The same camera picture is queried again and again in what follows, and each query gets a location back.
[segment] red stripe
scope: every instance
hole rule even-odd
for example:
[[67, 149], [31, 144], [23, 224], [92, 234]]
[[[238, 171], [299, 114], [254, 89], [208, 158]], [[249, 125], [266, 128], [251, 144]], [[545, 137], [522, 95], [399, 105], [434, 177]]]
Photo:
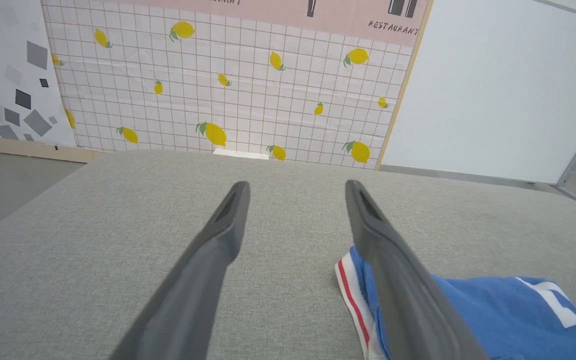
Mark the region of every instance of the red stripe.
[[341, 260], [339, 260], [339, 274], [341, 275], [341, 281], [343, 281], [343, 288], [345, 289], [345, 296], [350, 301], [350, 305], [352, 305], [352, 309], [354, 309], [354, 313], [357, 314], [357, 319], [359, 319], [359, 326], [361, 327], [361, 332], [363, 333], [363, 338], [366, 341], [366, 347], [368, 347], [368, 341], [370, 340], [370, 336], [368, 336], [368, 330], [366, 330], [366, 326], [364, 325], [364, 318], [362, 317], [362, 313], [359, 312], [359, 308], [355, 303], [355, 299], [350, 294], [350, 287], [348, 286], [348, 280], [346, 279], [346, 272], [344, 271], [344, 265], [342, 264]]

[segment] wooden edge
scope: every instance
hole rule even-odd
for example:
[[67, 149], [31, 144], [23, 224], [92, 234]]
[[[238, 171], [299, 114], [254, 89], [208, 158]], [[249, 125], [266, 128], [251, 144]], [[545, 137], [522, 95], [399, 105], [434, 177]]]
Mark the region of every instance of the wooden edge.
[[0, 138], [0, 153], [23, 157], [62, 160], [64, 162], [87, 163], [103, 152], [86, 148], [55, 146], [35, 141], [20, 141]]
[[419, 36], [416, 37], [414, 42], [414, 47], [412, 49], [412, 54], [410, 54], [410, 60], [408, 62], [408, 68], [406, 69], [406, 74], [404, 75], [404, 80], [399, 89], [399, 94], [397, 96], [397, 104], [392, 112], [392, 117], [390, 119], [390, 124], [388, 125], [388, 130], [386, 131], [386, 137], [383, 139], [383, 144], [381, 145], [381, 151], [379, 152], [379, 157], [377, 158], [377, 166], [374, 170], [379, 171], [382, 166], [382, 160], [384, 159], [384, 153], [386, 153], [386, 146], [388, 146], [388, 141], [391, 138], [391, 133], [393, 132], [393, 125], [395, 125], [395, 120], [397, 119], [397, 114], [400, 112], [400, 107], [402, 107], [402, 102], [404, 100], [404, 93], [408, 86], [410, 75], [412, 74], [412, 68], [417, 59], [417, 54], [419, 52], [419, 46], [421, 45], [421, 40], [424, 37], [424, 32], [426, 31], [426, 24], [428, 23], [428, 18], [430, 17], [430, 11], [433, 7], [434, 0], [428, 0], [428, 4], [425, 6], [425, 12], [423, 13], [423, 18], [421, 20], [421, 26], [419, 27]]

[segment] blue garment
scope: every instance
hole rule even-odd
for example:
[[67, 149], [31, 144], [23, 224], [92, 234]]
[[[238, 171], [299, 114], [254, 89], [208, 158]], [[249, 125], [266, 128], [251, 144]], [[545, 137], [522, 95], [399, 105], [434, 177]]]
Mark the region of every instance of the blue garment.
[[[354, 246], [350, 257], [363, 300], [375, 319], [381, 350], [391, 359], [371, 267]], [[523, 276], [433, 278], [490, 358], [576, 360], [576, 308], [566, 296], [552, 290], [557, 288], [553, 282]]]

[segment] yellow lemon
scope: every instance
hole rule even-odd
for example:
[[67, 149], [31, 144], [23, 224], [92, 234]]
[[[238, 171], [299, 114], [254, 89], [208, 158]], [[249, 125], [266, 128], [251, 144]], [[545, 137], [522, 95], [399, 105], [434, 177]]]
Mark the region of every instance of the yellow lemon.
[[159, 95], [162, 93], [162, 91], [164, 91], [164, 86], [162, 85], [162, 82], [159, 80], [155, 80], [155, 94]]
[[281, 56], [279, 56], [275, 51], [272, 51], [272, 54], [270, 54], [270, 65], [279, 71], [286, 70], [286, 66], [282, 64]]
[[225, 87], [231, 86], [232, 82], [228, 81], [228, 77], [223, 73], [219, 74], [219, 84], [222, 84]]
[[355, 162], [366, 164], [370, 158], [370, 149], [364, 143], [359, 141], [352, 141], [343, 144], [345, 152], [348, 153], [352, 150], [352, 158]]
[[117, 127], [117, 133], [119, 135], [123, 135], [124, 139], [130, 141], [133, 144], [137, 144], [137, 134], [133, 130], [130, 130], [127, 127]]
[[195, 28], [190, 25], [189, 22], [186, 21], [180, 21], [174, 25], [172, 25], [172, 27], [170, 27], [170, 41], [172, 41], [174, 43], [173, 39], [177, 39], [179, 40], [179, 38], [184, 38], [184, 39], [188, 39], [190, 37], [193, 36], [193, 34], [195, 33]]
[[386, 108], [390, 107], [390, 105], [388, 105], [388, 102], [386, 102], [386, 99], [384, 97], [380, 97], [377, 104], [379, 104], [379, 107], [382, 109], [386, 109]]
[[286, 151], [277, 145], [266, 146], [267, 151], [272, 153], [275, 159], [281, 160], [282, 162], [286, 159]]
[[211, 143], [218, 146], [226, 146], [226, 133], [218, 125], [215, 125], [212, 122], [201, 122], [194, 127], [195, 132], [198, 129], [202, 135], [204, 133], [206, 134], [206, 137]]
[[352, 65], [350, 64], [351, 62], [353, 64], [363, 64], [368, 60], [368, 58], [366, 50], [363, 48], [355, 48], [355, 50], [348, 52], [348, 55], [345, 56], [345, 59], [343, 59], [343, 66], [346, 66], [346, 64]]
[[318, 103], [317, 107], [315, 107], [315, 115], [320, 116], [324, 112], [324, 104]]
[[94, 39], [104, 48], [109, 49], [113, 47], [113, 44], [106, 38], [106, 34], [100, 29], [94, 29]]
[[52, 63], [55, 64], [55, 66], [64, 66], [64, 62], [60, 60], [59, 57], [57, 57], [57, 55], [55, 54], [51, 55], [52, 55]]
[[75, 128], [75, 116], [73, 116], [73, 113], [70, 112], [65, 107], [64, 107], [64, 111], [66, 111], [66, 117], [68, 118], [68, 123], [70, 123], [70, 127], [74, 129]]

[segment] grid backdrop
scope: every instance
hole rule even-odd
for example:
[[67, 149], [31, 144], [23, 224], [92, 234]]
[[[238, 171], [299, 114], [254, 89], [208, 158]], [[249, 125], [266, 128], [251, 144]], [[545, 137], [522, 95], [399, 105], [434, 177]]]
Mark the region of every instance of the grid backdrop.
[[[198, 123], [226, 132], [226, 149], [265, 153], [284, 148], [286, 161], [374, 169], [407, 70], [411, 47], [253, 20], [101, 0], [42, 0], [48, 41], [64, 107], [82, 148], [165, 149], [211, 153], [217, 146]], [[171, 41], [171, 27], [196, 30]], [[103, 31], [111, 48], [94, 39]], [[343, 59], [362, 48], [363, 64]], [[272, 68], [272, 52], [284, 71]], [[219, 83], [224, 74], [230, 86]], [[155, 81], [163, 85], [154, 92]], [[379, 106], [386, 98], [388, 107]], [[315, 115], [317, 104], [324, 105]], [[137, 144], [117, 128], [135, 130]], [[370, 148], [367, 164], [343, 144]]]

